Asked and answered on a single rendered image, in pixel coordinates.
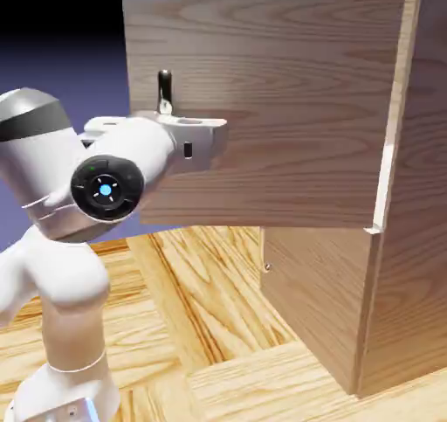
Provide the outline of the wooden cabinet door with long handle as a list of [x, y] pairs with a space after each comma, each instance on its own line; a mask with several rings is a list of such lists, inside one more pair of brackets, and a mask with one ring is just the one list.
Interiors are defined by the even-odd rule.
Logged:
[[155, 225], [383, 220], [417, 0], [122, 0], [130, 107], [173, 75], [179, 116], [224, 118], [211, 170], [166, 179]]

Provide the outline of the dark metal curved handle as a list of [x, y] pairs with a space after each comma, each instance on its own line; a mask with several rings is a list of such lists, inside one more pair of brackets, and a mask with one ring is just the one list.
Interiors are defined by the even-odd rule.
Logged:
[[157, 74], [159, 114], [172, 115], [173, 113], [173, 87], [172, 73], [169, 70], [160, 70]]

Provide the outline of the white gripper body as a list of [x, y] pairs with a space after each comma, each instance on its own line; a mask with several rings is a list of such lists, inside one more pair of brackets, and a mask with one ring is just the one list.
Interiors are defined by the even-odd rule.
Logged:
[[209, 170], [225, 151], [229, 133], [225, 119], [178, 117], [156, 111], [140, 111], [135, 116], [157, 122], [170, 134], [175, 144], [170, 175]]

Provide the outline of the light wood cabinet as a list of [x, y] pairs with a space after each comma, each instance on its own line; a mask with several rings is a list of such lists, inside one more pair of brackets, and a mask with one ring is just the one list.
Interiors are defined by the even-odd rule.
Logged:
[[447, 0], [405, 0], [355, 396], [447, 367]]

